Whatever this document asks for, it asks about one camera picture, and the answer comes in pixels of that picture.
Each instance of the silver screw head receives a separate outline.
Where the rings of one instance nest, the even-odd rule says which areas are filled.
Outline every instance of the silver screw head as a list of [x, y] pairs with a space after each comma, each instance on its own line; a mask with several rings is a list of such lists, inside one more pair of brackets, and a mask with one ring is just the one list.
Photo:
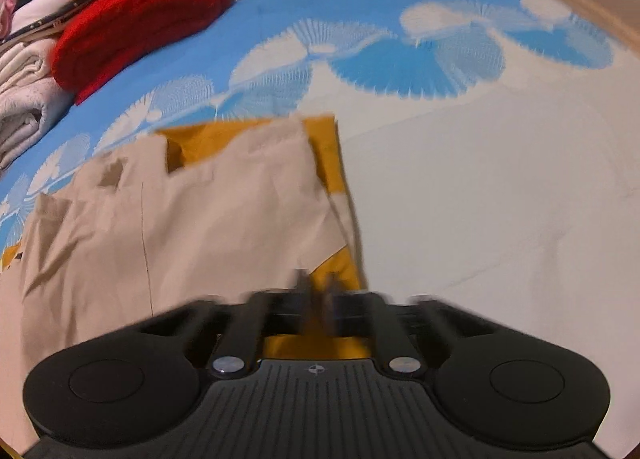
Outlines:
[[420, 362], [409, 356], [400, 356], [389, 362], [389, 368], [396, 373], [411, 374], [420, 369]]
[[213, 368], [221, 374], [237, 373], [244, 367], [244, 362], [237, 356], [221, 356], [213, 360]]

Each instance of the pink fabric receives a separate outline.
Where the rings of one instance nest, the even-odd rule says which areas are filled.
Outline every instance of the pink fabric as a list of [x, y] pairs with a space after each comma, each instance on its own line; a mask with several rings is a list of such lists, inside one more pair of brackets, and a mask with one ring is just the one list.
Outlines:
[[11, 31], [11, 17], [18, 0], [0, 0], [0, 40]]

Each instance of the beige fabric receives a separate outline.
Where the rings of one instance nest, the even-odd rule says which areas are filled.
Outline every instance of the beige fabric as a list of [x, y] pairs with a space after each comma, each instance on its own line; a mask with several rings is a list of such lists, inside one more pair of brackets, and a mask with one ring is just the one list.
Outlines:
[[13, 322], [0, 362], [20, 368], [3, 382], [0, 435], [18, 452], [34, 434], [15, 394], [40, 360], [192, 298], [289, 287], [346, 246], [299, 120], [170, 175], [165, 160], [166, 139], [144, 138], [36, 199], [22, 259], [2, 275], [0, 319]]

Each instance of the ribbed black surface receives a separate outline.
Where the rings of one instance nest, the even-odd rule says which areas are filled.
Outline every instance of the ribbed black surface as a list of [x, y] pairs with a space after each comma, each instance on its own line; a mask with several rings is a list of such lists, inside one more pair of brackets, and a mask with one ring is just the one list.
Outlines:
[[181, 425], [155, 440], [117, 450], [84, 450], [47, 438], [26, 454], [26, 459], [395, 457], [603, 459], [604, 455], [587, 443], [524, 453], [478, 442], [443, 418], [418, 383], [385, 378], [370, 360], [265, 360], [249, 378], [214, 384]]

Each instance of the yellow cloth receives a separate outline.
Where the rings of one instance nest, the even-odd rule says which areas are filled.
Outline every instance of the yellow cloth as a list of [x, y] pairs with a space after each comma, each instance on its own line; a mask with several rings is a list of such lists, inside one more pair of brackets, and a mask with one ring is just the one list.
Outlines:
[[7, 246], [2, 252], [2, 269], [6, 269], [6, 267], [14, 260], [14, 257], [18, 253], [18, 248], [20, 248], [20, 243], [13, 246]]
[[[168, 141], [168, 169], [171, 171], [213, 156], [241, 132], [269, 121], [271, 120], [217, 121], [158, 131]], [[345, 194], [346, 184], [342, 176], [334, 117], [307, 118], [303, 123], [316, 155], [318, 177], [330, 195]], [[348, 289], [360, 288], [358, 271], [349, 248], [341, 249], [311, 274], [311, 280], [318, 291], [324, 288], [327, 278], [332, 273], [335, 273]], [[312, 320], [303, 335], [267, 338], [264, 356], [298, 360], [355, 359], [368, 357], [369, 351], [357, 338], [328, 338], [322, 333], [318, 321]]]

